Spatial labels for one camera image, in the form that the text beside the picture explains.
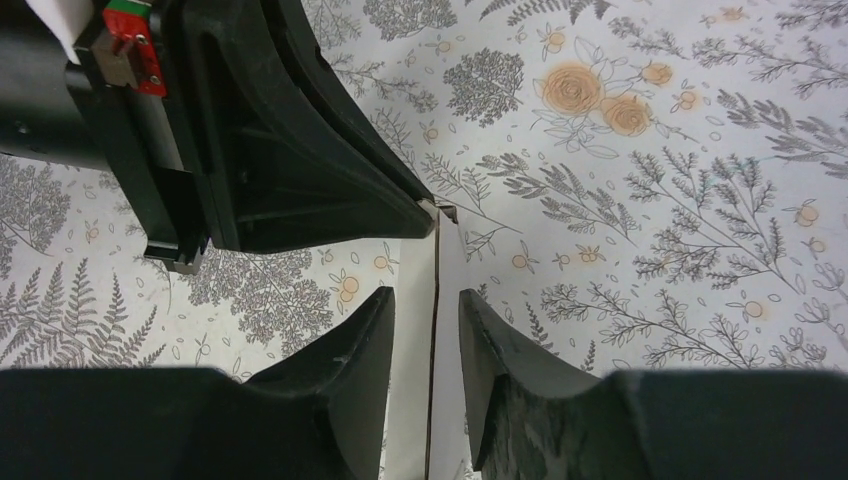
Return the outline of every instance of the orange flower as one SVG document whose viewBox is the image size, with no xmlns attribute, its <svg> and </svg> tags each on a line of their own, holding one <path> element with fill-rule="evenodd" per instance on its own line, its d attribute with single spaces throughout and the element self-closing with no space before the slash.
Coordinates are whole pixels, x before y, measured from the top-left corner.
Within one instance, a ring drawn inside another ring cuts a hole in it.
<svg viewBox="0 0 848 480">
<path fill-rule="evenodd" d="M 548 75 L 543 99 L 552 109 L 568 115 L 593 110 L 603 98 L 603 86 L 585 65 L 562 65 Z"/>
<path fill-rule="evenodd" d="M 601 101 L 604 121 L 619 135 L 636 137 L 651 124 L 651 107 L 639 98 L 617 97 Z"/>
<path fill-rule="evenodd" d="M 653 85 L 665 85 L 671 80 L 671 67 L 664 63 L 652 63 L 642 69 L 642 80 Z"/>
</svg>

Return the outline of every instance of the floral tablecloth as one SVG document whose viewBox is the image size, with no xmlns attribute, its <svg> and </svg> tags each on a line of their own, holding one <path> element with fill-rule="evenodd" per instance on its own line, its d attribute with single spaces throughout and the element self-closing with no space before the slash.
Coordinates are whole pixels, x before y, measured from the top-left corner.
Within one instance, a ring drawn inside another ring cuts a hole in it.
<svg viewBox="0 0 848 480">
<path fill-rule="evenodd" d="M 560 358 L 848 366 L 848 1 L 304 0 L 386 142 L 459 208 L 472 287 Z M 250 376 L 400 242 L 168 275 L 114 177 L 0 159 L 0 364 Z"/>
</svg>

